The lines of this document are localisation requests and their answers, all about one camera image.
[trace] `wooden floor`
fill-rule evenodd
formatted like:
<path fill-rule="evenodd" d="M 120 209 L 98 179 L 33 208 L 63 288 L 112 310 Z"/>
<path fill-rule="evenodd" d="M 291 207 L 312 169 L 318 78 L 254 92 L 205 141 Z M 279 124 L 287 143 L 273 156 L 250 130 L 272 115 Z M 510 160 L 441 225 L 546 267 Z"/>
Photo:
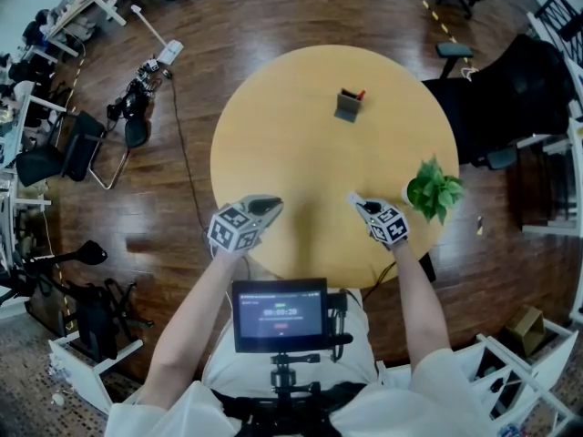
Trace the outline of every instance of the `wooden floor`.
<path fill-rule="evenodd" d="M 129 6 L 128 0 L 120 2 L 120 13 L 128 20 L 125 28 L 107 24 L 104 34 L 87 45 L 70 104 L 104 122 L 106 105 L 123 91 L 136 68 L 159 51 Z M 447 36 L 419 0 L 141 0 L 141 6 L 164 37 L 185 46 L 171 69 L 186 158 L 171 84 L 164 81 L 151 109 L 151 137 L 132 151 L 115 188 L 104 191 L 90 177 L 82 183 L 51 179 L 48 194 L 55 205 L 47 217 L 54 252 L 93 239 L 109 254 L 106 263 L 94 268 L 64 264 L 66 278 L 138 283 L 135 311 L 156 326 L 137 331 L 145 345 L 122 367 L 144 378 L 157 338 L 209 263 L 197 212 L 208 225 L 215 209 L 210 145 L 220 112 L 240 83 L 276 56 L 320 44 L 367 48 L 419 79 L 433 78 L 443 67 L 434 45 Z M 483 67 L 525 31 L 526 11 L 536 7 L 534 0 L 488 0 L 476 5 L 470 22 L 455 3 L 436 11 L 456 39 L 475 50 L 475 66 Z M 72 80 L 76 71 L 77 62 L 68 61 L 58 75 Z M 119 127 L 114 134 L 121 131 Z M 121 152 L 115 147 L 100 151 L 99 168 L 111 175 Z M 462 168 L 462 179 L 467 196 L 431 251 L 435 287 L 454 346 L 468 343 L 478 332 L 498 332 L 522 303 L 564 321 L 578 278 L 579 241 L 522 234 L 511 212 L 512 180 L 506 172 Z M 478 216 L 484 218 L 482 236 L 476 235 Z M 245 277 L 244 266 L 239 274 Z M 259 277 L 261 268 L 253 265 L 252 274 Z M 55 325 L 59 301 L 37 293 L 33 311 Z M 399 303 L 393 281 L 365 304 L 377 359 L 406 361 Z M 225 306 L 217 330 L 228 316 Z"/>

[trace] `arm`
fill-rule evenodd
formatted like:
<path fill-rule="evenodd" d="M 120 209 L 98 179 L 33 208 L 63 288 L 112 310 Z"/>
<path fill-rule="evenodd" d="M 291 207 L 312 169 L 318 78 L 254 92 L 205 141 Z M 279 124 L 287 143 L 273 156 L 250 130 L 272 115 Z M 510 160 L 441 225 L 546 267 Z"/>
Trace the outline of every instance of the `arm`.
<path fill-rule="evenodd" d="M 391 247 L 399 269 L 399 288 L 407 349 L 412 371 L 429 353 L 451 348 L 445 316 L 419 261 L 409 243 L 402 239 Z"/>
<path fill-rule="evenodd" d="M 219 249 L 159 338 L 138 403 L 169 410 L 190 386 L 242 253 Z"/>

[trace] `cardboard box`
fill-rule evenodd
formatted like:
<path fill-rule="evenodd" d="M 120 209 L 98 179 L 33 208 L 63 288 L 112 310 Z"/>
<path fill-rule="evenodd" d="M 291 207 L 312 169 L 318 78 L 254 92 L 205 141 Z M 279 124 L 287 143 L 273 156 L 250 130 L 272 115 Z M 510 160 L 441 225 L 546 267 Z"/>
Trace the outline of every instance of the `cardboard box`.
<path fill-rule="evenodd" d="M 528 358 L 546 336 L 543 313 L 532 306 L 523 306 L 506 324 L 506 333 L 514 352 Z"/>

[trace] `floor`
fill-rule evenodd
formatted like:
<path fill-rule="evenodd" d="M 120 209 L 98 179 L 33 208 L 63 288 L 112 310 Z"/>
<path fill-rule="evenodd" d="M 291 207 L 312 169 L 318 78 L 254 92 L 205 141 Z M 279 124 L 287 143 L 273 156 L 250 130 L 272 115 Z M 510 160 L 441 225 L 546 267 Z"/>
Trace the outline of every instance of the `floor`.
<path fill-rule="evenodd" d="M 149 141 L 132 151 L 114 189 L 104 191 L 90 178 L 81 183 L 51 179 L 48 196 L 54 206 L 46 215 L 55 253 L 93 239 L 109 254 L 98 267 L 64 264 L 65 278 L 100 282 L 112 277 L 122 284 L 138 283 L 135 311 L 156 325 L 137 331 L 145 345 L 121 367 L 143 379 L 157 338 L 209 263 L 199 220 L 208 225 L 215 209 L 210 145 L 220 112 L 240 83 L 276 56 L 320 44 L 367 48 L 392 58 L 419 79 L 433 78 L 444 64 L 434 45 L 448 39 L 419 0 L 139 3 L 165 38 L 186 47 L 171 68 L 176 98 L 171 83 L 164 81 L 150 111 Z M 87 45 L 69 105 L 103 122 L 106 105 L 123 91 L 137 67 L 159 50 L 130 5 L 128 0 L 120 2 L 128 26 L 105 25 L 100 40 Z M 475 50 L 473 63 L 479 68 L 526 30 L 526 11 L 536 8 L 534 0 L 488 0 L 476 5 L 469 22 L 455 3 L 435 10 L 451 34 Z M 59 66 L 58 76 L 72 83 L 77 68 L 70 60 Z M 111 176 L 121 152 L 115 147 L 100 151 L 99 169 Z M 578 279 L 581 243 L 520 232 L 508 193 L 512 173 L 463 167 L 461 177 L 467 195 L 431 251 L 435 288 L 453 345 L 467 344 L 478 332 L 497 333 L 523 303 L 538 306 L 557 322 L 566 320 Z M 476 235 L 479 216 L 484 219 L 482 236 Z M 239 273 L 246 276 L 244 266 Z M 253 278 L 264 276 L 256 264 L 251 264 L 251 273 Z M 375 357 L 388 363 L 406 361 L 399 303 L 395 280 L 365 303 Z M 48 300 L 37 293 L 32 306 L 36 315 L 54 326 L 60 304 L 57 297 Z M 226 302 L 223 308 L 215 334 L 229 316 Z"/>
<path fill-rule="evenodd" d="M 0 368 L 10 371 L 0 374 L 2 437 L 103 435 L 107 417 L 72 392 L 63 377 L 47 373 L 47 342 L 55 338 L 26 314 L 0 320 Z M 123 401 L 138 387 L 112 371 L 105 372 L 102 380 L 115 401 Z M 51 402 L 54 393 L 65 398 L 62 407 Z"/>

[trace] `screen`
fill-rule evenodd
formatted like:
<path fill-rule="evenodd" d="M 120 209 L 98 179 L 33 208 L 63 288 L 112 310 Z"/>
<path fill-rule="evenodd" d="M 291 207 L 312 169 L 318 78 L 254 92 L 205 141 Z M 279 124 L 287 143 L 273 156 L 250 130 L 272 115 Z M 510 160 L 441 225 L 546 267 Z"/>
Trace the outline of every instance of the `screen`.
<path fill-rule="evenodd" d="M 240 335 L 285 338 L 322 335 L 322 293 L 250 293 L 239 296 Z"/>

